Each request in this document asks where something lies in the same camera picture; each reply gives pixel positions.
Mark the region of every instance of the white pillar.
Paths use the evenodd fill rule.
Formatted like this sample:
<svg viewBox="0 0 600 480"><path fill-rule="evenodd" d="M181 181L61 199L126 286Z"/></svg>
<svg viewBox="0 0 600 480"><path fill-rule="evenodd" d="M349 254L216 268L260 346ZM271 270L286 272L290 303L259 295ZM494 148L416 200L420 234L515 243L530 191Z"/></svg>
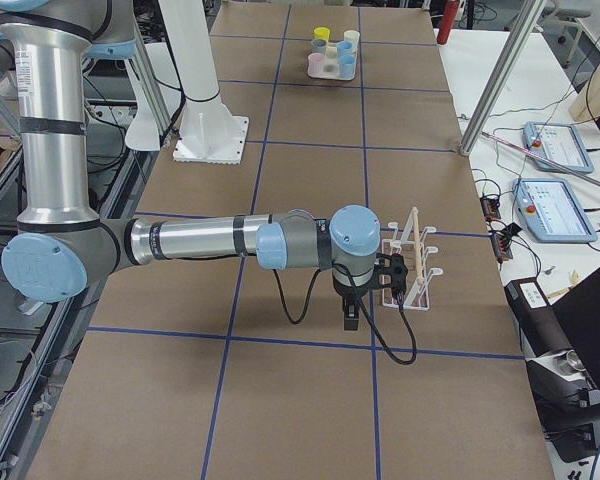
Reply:
<svg viewBox="0 0 600 480"><path fill-rule="evenodd" d="M222 103L202 0L160 0L187 96L174 159L240 163L249 119Z"/></svg>

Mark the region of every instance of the screen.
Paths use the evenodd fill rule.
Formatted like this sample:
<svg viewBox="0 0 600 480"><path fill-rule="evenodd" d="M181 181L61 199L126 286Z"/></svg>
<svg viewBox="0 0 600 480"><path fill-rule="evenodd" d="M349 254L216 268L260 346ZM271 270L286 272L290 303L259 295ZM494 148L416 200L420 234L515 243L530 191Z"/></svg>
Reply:
<svg viewBox="0 0 600 480"><path fill-rule="evenodd" d="M545 125L540 128L540 141L549 160L568 167L586 166L570 127Z"/></svg>
<svg viewBox="0 0 600 480"><path fill-rule="evenodd" d="M525 181L524 185L548 235L590 233L563 183Z"/></svg>

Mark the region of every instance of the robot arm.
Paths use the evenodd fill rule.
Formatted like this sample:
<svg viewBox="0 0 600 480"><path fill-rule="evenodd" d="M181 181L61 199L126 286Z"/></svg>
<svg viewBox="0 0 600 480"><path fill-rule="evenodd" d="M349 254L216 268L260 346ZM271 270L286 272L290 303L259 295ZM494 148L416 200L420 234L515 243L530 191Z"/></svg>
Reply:
<svg viewBox="0 0 600 480"><path fill-rule="evenodd" d="M132 54L132 2L0 0L0 8L6 11L1 30L15 52L28 200L2 267L23 294L55 302L133 265L224 255L256 255L268 269L336 265L334 287L345 319L357 318L360 296L386 286L380 275L389 274L396 295L404 293L404 262L378 263L380 225L360 206L339 210L330 222L302 211L157 223L101 220L88 204L81 60L85 52Z"/></svg>

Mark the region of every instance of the sticker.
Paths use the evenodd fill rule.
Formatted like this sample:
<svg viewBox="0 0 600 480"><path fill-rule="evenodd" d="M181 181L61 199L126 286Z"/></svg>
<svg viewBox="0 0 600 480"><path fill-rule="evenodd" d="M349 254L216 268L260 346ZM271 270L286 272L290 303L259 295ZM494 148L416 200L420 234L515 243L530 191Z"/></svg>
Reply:
<svg viewBox="0 0 600 480"><path fill-rule="evenodd" d="M520 290L524 295L524 298L527 299L527 303L531 308L540 308L546 307L547 302L542 298L542 294L540 290L538 290L538 286L535 283L521 283Z"/></svg>
<svg viewBox="0 0 600 480"><path fill-rule="evenodd" d="M31 54L26 50L18 50L15 54L16 60L16 78L18 81L18 96L33 96L33 63Z"/></svg>

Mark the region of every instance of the white table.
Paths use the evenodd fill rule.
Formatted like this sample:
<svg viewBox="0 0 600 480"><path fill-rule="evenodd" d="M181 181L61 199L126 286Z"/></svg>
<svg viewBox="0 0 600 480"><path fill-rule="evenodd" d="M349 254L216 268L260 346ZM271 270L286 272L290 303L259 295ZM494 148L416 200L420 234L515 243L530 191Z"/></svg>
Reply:
<svg viewBox="0 0 600 480"><path fill-rule="evenodd" d="M507 39L505 32L454 30L449 42L440 46L440 55L447 73L449 87L454 97L454 106L458 116L470 117L484 90L489 75ZM484 127L485 131L493 132L497 128L520 128L527 121L545 122L552 114L553 123L573 123L569 115L569 106L576 98L571 83L555 59L549 46L541 34L534 33L529 38L513 72L496 103L492 113L497 114L507 110L524 108L542 108L557 100L566 93L570 93L563 102L541 111L525 111L508 113L504 116L491 117ZM466 120L459 120L461 129L467 125ZM593 122L578 125L580 134L587 148L600 147L600 132ZM501 130L497 136L522 145L522 132ZM499 147L500 164L504 167L520 172L523 168L524 155L507 147ZM500 168L496 164L496 147L493 141L481 137L470 155L471 166L484 171L488 178L497 182L502 191L510 191L513 181L517 178L512 172ZM595 172L591 177L600 180L600 152L591 153ZM524 166L524 177L555 178L556 174L541 172L534 165L527 162ZM567 178L574 188L580 203L584 208L600 206L600 188L588 184L573 176L558 174ZM484 178L482 172L474 170L475 179ZM486 182L477 183L478 192L481 193L486 184L487 193L495 193L493 185ZM513 196L505 194L501 198L500 211L505 223L512 220L521 226L524 222L517 212L512 209ZM600 223L600 212L589 214L589 219L594 227ZM556 245L535 242L526 232L520 234L529 242L533 250L542 259L542 268L546 270L554 267L547 275L541 273L538 282L546 293L554 292L569 286L569 275L576 270L581 279L584 279L600 267L600 253L590 249L587 245ZM514 259L505 262L501 270L502 284L510 280L535 275L535 266L529 252L518 245L512 246ZM589 478L589 466L580 467L577 462L565 464L560 460L551 444L547 444L552 460L556 479L567 478L572 470L582 470L581 479ZM600 480L600 460L596 469L595 480Z"/></svg>

